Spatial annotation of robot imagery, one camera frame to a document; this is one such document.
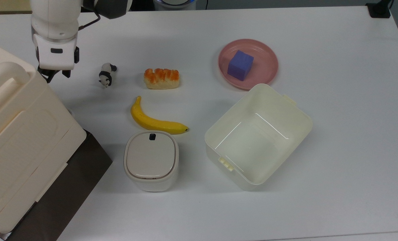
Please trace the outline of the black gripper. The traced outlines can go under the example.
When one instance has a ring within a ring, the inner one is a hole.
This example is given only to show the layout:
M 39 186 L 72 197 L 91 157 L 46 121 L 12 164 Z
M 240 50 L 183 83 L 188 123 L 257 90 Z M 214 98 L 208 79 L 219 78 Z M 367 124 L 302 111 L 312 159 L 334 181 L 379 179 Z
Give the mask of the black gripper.
M 74 50 L 74 63 L 77 64 L 80 59 L 80 53 L 79 53 L 79 47 L 76 46 Z M 47 83 L 50 83 L 53 79 L 53 77 L 58 73 L 57 70 L 45 70 L 42 68 L 37 69 L 38 73 L 46 80 Z M 70 78 L 71 76 L 71 70 L 62 70 L 62 74 L 66 78 Z

